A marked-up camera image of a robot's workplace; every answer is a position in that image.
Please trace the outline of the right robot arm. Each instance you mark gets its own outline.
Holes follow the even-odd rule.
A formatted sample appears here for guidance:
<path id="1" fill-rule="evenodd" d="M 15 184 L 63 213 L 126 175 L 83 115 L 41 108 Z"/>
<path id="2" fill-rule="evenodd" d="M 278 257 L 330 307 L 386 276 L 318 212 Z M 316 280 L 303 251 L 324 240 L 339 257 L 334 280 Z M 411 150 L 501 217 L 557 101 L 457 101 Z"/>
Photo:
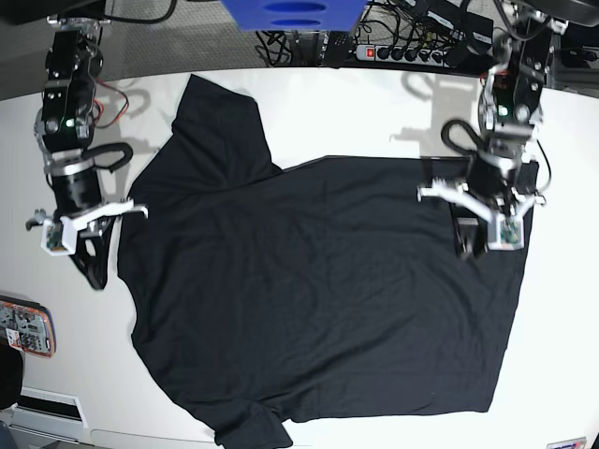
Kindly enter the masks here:
<path id="1" fill-rule="evenodd" d="M 42 92 L 34 133 L 44 160 L 44 174 L 56 201 L 48 214 L 36 211 L 26 226 L 42 228 L 42 249 L 68 257 L 95 290 L 108 281 L 112 229 L 129 201 L 105 200 L 99 171 L 115 172 L 133 156 L 124 142 L 92 145 L 100 107 L 96 87 L 104 58 L 99 48 L 102 24 L 97 19 L 62 17 L 53 21 L 55 35 L 46 58 L 48 79 Z M 120 154 L 105 167 L 97 158 Z"/>

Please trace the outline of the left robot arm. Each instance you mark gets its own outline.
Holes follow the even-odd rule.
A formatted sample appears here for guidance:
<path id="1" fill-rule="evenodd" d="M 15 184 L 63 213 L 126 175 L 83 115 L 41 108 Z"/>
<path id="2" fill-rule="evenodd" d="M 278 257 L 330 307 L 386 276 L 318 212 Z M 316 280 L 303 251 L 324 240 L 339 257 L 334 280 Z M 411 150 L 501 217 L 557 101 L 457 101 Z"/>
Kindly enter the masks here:
<path id="1" fill-rule="evenodd" d="M 465 174 L 442 182 L 449 204 L 456 252 L 462 259 L 525 245 L 524 218 L 545 204 L 545 186 L 519 181 L 527 144 L 542 121 L 540 97 L 546 84 L 551 40 L 566 23 L 526 1 L 495 2 L 504 24 L 492 45 L 494 64 L 482 75 L 478 126 L 451 119 L 441 139 L 468 157 Z"/>

